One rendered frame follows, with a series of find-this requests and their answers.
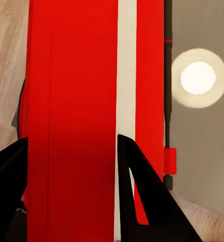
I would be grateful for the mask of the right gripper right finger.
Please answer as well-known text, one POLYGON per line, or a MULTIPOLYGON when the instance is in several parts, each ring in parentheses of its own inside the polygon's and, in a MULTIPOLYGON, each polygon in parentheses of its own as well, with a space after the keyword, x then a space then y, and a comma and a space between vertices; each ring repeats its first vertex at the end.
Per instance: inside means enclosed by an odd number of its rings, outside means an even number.
POLYGON ((121 242, 203 242, 136 142, 118 134, 121 242), (131 169, 149 225, 137 222, 131 169))

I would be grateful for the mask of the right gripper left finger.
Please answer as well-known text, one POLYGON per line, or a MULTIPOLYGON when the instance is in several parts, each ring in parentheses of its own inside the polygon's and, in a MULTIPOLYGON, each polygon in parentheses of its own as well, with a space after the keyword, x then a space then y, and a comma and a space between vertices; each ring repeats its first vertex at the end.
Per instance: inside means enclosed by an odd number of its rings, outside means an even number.
POLYGON ((28 137, 0 151, 0 242, 27 187, 28 137))

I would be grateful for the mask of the radio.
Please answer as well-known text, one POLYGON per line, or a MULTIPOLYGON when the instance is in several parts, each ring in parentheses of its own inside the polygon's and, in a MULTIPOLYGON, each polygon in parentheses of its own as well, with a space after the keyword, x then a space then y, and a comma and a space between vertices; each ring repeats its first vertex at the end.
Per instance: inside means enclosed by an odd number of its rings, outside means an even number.
MULTIPOLYGON (((121 240, 118 134, 171 191, 173 0, 29 0, 17 113, 27 242, 121 240)), ((129 168, 137 222, 149 225, 129 168)))

